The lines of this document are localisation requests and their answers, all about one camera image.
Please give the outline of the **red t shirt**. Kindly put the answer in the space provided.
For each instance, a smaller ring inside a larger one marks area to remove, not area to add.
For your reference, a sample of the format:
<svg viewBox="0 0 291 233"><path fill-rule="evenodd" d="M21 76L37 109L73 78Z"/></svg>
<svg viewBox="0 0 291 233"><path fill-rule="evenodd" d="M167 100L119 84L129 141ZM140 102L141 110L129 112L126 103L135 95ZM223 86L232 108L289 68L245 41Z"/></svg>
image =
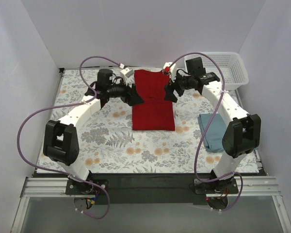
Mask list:
<svg viewBox="0 0 291 233"><path fill-rule="evenodd" d="M139 69L134 72L136 90L144 103L132 107L134 131L174 131L173 103L166 101L164 87L169 76L163 72Z"/></svg>

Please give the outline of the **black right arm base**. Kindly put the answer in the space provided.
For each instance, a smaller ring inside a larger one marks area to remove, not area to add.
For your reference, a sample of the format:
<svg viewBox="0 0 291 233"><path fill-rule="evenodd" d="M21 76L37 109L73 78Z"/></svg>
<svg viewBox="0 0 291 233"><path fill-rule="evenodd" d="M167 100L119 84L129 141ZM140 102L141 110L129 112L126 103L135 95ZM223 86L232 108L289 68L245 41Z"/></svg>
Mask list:
<svg viewBox="0 0 291 233"><path fill-rule="evenodd" d="M194 179L194 191L196 194L238 194L238 186L234 177L227 180L218 180L211 183L203 183Z"/></svg>

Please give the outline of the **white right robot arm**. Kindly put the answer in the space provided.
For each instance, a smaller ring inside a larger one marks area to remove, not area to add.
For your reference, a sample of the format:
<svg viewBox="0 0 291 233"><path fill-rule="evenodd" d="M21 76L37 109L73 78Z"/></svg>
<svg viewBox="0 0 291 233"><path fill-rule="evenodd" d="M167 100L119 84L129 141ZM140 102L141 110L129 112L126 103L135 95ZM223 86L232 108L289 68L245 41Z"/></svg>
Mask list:
<svg viewBox="0 0 291 233"><path fill-rule="evenodd" d="M176 103L186 90L196 90L214 107L204 131L208 131L214 117L220 115L226 125L222 138L223 153L220 161L210 173L208 180L197 178L201 183L210 183L215 193L227 188L240 162L259 146L261 119L257 114L249 114L225 90L223 75L206 72L202 58L186 61L187 70L181 75L176 63L165 63L164 74L170 76L165 89L165 100Z"/></svg>

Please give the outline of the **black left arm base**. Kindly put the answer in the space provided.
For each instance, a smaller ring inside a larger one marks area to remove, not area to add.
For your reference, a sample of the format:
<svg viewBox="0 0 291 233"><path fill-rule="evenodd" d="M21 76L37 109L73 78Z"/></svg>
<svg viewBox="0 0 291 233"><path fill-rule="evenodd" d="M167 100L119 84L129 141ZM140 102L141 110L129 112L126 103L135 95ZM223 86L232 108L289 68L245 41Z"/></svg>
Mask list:
<svg viewBox="0 0 291 233"><path fill-rule="evenodd" d="M66 195L94 195L99 192L100 194L104 195L102 188L107 190L109 187L108 180L93 180L91 182L101 186L101 188L98 188L94 185L87 184L87 183L81 183L74 180L68 180L65 194Z"/></svg>

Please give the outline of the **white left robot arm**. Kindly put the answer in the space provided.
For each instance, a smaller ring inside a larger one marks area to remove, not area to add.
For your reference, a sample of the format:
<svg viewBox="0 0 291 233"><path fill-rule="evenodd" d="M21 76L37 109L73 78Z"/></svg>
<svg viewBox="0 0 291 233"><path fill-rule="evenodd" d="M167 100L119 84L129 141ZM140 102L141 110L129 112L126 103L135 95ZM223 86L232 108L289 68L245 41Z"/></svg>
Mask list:
<svg viewBox="0 0 291 233"><path fill-rule="evenodd" d="M89 194L94 183L88 179L90 171L78 159L78 130L111 98L120 98L129 106L144 103L135 84L127 83L133 74L129 68L121 69L119 76L115 76L110 69L100 69L97 80L88 85L80 104L59 120L50 120L46 124L43 154L77 181L77 189L83 194Z"/></svg>

